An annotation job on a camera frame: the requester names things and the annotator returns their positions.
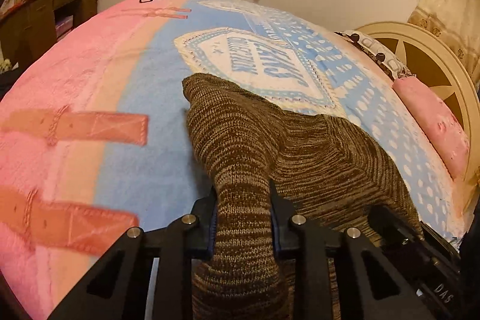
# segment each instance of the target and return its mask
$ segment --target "knitted garment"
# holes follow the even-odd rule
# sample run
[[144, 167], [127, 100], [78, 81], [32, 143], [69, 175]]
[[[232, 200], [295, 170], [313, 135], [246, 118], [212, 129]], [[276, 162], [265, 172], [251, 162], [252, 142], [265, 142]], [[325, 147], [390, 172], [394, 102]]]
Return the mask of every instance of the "knitted garment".
[[218, 200], [214, 256], [193, 276], [196, 319], [290, 317], [292, 262], [283, 267], [273, 256], [269, 178], [298, 213], [324, 226], [356, 226], [376, 240], [366, 216], [382, 203], [419, 231], [394, 162], [349, 121], [284, 111], [208, 74], [184, 79], [183, 94], [195, 157]]

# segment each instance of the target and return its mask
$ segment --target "bed sheet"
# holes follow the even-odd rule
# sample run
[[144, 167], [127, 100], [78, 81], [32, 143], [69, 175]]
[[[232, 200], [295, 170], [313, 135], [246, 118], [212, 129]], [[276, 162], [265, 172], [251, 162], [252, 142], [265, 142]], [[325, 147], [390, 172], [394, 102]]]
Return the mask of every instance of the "bed sheet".
[[166, 226], [208, 193], [185, 127], [181, 81], [193, 72], [286, 110], [347, 118], [395, 161], [420, 218], [462, 236], [441, 159], [355, 51], [237, 0], [126, 0], [56, 44], [0, 103], [0, 269], [33, 319], [127, 227]]

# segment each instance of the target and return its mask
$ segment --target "headboard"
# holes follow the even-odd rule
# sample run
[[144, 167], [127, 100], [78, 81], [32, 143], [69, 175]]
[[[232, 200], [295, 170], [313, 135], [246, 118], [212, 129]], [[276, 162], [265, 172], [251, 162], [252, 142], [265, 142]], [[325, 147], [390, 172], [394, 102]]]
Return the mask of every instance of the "headboard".
[[476, 170], [480, 166], [480, 104], [462, 63], [437, 37], [412, 24], [376, 22], [357, 30], [394, 52], [446, 103], [464, 128], [470, 139], [470, 154], [459, 190], [463, 210], [470, 209], [472, 200], [476, 202], [478, 197]]

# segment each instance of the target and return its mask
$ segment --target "curtain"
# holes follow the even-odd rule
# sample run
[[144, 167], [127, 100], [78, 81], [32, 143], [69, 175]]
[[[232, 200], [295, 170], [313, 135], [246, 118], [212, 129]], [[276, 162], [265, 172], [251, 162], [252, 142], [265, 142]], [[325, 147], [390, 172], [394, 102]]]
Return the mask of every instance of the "curtain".
[[478, 88], [480, 0], [420, 0], [409, 22], [442, 40], [457, 55]]

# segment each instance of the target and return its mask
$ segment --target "pink pillow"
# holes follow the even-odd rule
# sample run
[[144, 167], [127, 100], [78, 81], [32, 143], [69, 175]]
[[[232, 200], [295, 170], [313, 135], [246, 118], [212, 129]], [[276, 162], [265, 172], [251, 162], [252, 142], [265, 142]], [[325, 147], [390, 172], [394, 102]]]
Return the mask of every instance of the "pink pillow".
[[393, 90], [427, 135], [452, 178], [463, 176], [470, 143], [445, 102], [414, 76], [396, 79]]

